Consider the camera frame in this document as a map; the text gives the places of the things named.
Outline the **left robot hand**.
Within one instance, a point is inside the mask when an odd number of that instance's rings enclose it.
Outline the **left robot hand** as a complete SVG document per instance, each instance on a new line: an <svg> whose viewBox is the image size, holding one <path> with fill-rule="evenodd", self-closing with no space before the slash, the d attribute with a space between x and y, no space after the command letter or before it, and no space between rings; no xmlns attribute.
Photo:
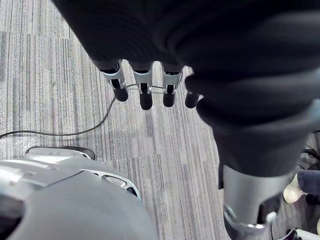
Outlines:
<svg viewBox="0 0 320 240"><path fill-rule="evenodd" d="M189 92L212 127L233 240L258 240L288 174L320 127L317 0L56 0L93 62L192 68Z"/></svg>

